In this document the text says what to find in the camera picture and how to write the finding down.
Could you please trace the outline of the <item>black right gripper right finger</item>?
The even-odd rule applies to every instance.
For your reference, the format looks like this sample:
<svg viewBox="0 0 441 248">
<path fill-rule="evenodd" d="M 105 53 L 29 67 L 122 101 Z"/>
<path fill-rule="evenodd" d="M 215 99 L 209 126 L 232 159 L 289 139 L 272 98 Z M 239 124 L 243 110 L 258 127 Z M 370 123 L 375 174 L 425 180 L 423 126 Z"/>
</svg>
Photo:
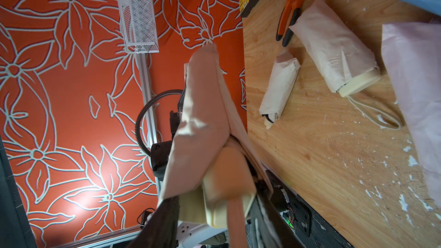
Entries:
<svg viewBox="0 0 441 248">
<path fill-rule="evenodd" d="M 304 247 L 266 195 L 256 195 L 249 214 L 246 237 L 250 248 Z"/>
</svg>

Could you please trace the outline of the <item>cream sleeved umbrella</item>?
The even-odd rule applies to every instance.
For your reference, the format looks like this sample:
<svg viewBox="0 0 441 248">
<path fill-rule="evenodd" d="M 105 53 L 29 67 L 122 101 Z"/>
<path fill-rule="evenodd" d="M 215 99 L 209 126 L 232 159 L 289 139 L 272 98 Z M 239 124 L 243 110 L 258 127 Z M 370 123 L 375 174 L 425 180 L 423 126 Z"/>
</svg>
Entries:
<svg viewBox="0 0 441 248">
<path fill-rule="evenodd" d="M 395 114 L 354 98 L 381 79 L 374 53 L 345 25 L 326 0 L 315 0 L 290 30 L 299 38 L 332 93 L 346 98 L 383 129 L 399 130 Z"/>
</svg>

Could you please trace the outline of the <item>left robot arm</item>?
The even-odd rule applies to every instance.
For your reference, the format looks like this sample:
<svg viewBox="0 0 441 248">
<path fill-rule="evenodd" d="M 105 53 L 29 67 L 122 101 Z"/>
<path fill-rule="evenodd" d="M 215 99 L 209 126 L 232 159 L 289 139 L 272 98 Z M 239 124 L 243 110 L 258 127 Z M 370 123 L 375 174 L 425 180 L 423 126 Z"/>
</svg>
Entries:
<svg viewBox="0 0 441 248">
<path fill-rule="evenodd" d="M 184 90 L 168 90 L 153 97 L 141 110 L 135 124 L 137 142 L 149 156 L 153 174 L 160 181 L 165 178 L 165 170 L 171 152 L 172 141 L 160 142 L 147 148 L 141 136 L 141 121 L 148 110 L 161 98 L 179 95 L 178 111 L 171 111 L 171 133 L 175 135 L 180 124 L 183 109 Z M 179 197 L 166 199 L 154 212 L 145 210 L 142 214 L 141 233 L 128 244 L 129 248 L 222 248 L 227 247 L 226 229 L 214 229 L 208 225 L 179 222 Z"/>
</svg>

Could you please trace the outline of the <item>pink sleeved umbrella short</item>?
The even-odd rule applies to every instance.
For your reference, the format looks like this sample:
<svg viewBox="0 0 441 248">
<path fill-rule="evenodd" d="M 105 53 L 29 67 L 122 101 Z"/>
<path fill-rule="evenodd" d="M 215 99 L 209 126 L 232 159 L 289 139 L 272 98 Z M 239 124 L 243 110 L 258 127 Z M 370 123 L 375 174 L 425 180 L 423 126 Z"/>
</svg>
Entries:
<svg viewBox="0 0 441 248">
<path fill-rule="evenodd" d="M 215 44 L 199 48 L 186 70 L 186 93 L 158 205 L 179 201 L 179 220 L 225 228 L 232 248 L 247 247 L 245 219 L 257 183 L 271 182 L 232 101 Z"/>
</svg>

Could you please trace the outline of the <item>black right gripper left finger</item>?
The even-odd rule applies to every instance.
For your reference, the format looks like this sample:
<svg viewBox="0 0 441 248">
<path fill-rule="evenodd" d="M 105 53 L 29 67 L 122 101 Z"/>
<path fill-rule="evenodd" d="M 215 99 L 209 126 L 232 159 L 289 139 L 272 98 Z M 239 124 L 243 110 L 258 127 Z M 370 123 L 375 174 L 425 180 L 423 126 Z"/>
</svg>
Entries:
<svg viewBox="0 0 441 248">
<path fill-rule="evenodd" d="M 128 248 L 176 248 L 179 197 L 165 199 Z"/>
</svg>

